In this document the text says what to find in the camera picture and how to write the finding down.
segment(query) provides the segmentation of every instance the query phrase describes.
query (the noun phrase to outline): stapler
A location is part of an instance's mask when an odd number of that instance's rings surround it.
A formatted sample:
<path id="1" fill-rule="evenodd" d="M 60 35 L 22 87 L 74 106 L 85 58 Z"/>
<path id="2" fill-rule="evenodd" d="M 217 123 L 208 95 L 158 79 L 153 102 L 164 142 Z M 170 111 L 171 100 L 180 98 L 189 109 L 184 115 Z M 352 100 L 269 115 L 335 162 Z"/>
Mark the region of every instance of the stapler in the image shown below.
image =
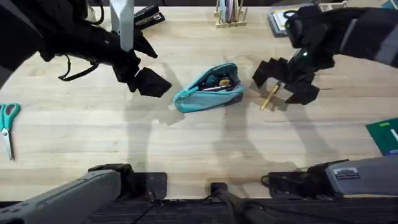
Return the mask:
<path id="1" fill-rule="evenodd" d="M 164 20 L 165 17 L 159 11 L 159 7 L 155 5 L 145 7 L 134 14 L 134 24 L 140 30 L 156 25 Z"/>

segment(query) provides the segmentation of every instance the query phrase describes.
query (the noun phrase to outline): green book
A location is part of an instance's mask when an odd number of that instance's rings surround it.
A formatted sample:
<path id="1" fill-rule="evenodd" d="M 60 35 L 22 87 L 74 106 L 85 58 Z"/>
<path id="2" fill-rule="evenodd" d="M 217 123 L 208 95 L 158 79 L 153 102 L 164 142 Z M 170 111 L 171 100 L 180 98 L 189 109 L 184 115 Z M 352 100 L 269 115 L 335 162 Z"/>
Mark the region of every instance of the green book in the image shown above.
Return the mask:
<path id="1" fill-rule="evenodd" d="M 366 128 L 383 156 L 398 154 L 398 118 L 367 124 Z"/>

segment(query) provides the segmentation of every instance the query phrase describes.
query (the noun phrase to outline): scissors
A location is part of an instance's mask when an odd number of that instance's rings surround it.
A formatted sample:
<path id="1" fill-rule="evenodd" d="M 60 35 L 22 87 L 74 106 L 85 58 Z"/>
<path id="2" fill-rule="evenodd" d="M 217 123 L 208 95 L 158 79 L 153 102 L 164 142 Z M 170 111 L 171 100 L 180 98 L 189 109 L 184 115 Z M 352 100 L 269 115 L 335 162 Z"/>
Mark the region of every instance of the scissors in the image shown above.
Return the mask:
<path id="1" fill-rule="evenodd" d="M 17 103 L 10 103 L 8 105 L 0 104 L 0 131 L 6 142 L 6 152 L 9 160 L 13 160 L 10 131 L 12 120 L 18 114 L 21 106 Z"/>

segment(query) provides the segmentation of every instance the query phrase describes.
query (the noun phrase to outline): yellow pencil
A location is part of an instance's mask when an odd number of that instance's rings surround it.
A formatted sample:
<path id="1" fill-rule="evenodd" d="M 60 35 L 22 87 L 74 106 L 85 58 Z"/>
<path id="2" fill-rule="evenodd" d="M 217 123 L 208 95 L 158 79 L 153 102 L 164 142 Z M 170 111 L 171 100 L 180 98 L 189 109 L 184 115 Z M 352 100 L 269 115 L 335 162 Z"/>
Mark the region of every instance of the yellow pencil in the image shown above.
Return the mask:
<path id="1" fill-rule="evenodd" d="M 272 99 L 272 97 L 275 95 L 275 93 L 278 91 L 280 87 L 280 82 L 276 83 L 274 85 L 274 89 L 271 91 L 271 93 L 268 95 L 267 99 L 265 100 L 265 102 L 262 104 L 261 109 L 260 110 L 264 110 L 268 103 L 270 102 L 270 100 Z"/>

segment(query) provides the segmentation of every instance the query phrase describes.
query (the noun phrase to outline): wooden table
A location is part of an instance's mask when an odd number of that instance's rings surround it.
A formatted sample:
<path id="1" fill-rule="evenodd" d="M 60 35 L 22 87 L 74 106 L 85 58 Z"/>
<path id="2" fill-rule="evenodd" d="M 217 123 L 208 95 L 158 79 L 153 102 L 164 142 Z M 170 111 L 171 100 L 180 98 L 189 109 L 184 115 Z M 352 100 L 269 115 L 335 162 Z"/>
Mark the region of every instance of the wooden table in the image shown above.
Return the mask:
<path id="1" fill-rule="evenodd" d="M 249 86 L 261 60 L 295 50 L 272 36 L 267 8 L 250 8 L 248 25 L 231 29 L 215 28 L 213 7 L 161 10 L 167 21 L 144 32 L 159 58 L 140 54 L 142 67 L 173 83 L 161 99 L 130 93 L 105 65 L 61 82 L 65 57 L 45 63 L 35 55 L 13 74 L 0 99 L 22 110 L 12 130 L 16 161 L 0 154 L 0 200 L 25 200 L 90 167 L 120 162 L 168 173 L 168 198 L 200 198 L 220 181 L 240 196 L 268 197 L 259 178 L 270 171 L 381 155 L 365 124 L 398 115 L 396 69 L 337 56 L 335 68 L 318 72 L 322 91 L 307 106 L 260 111 L 264 99 L 249 88 L 239 104 L 181 114 L 173 95 L 210 66 L 236 63 Z M 88 66 L 74 58 L 72 73 Z"/>

